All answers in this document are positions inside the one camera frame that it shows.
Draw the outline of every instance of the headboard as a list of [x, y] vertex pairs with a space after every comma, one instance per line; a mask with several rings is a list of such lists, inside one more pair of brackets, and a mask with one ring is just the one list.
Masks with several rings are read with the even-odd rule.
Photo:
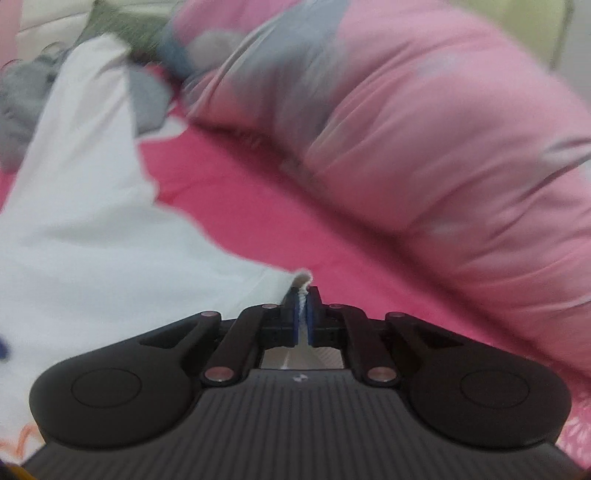
[[[131, 11], [169, 14], [178, 0], [109, 0]], [[18, 57], [32, 60], [56, 41], [73, 44], [86, 25], [92, 0], [24, 0]]]

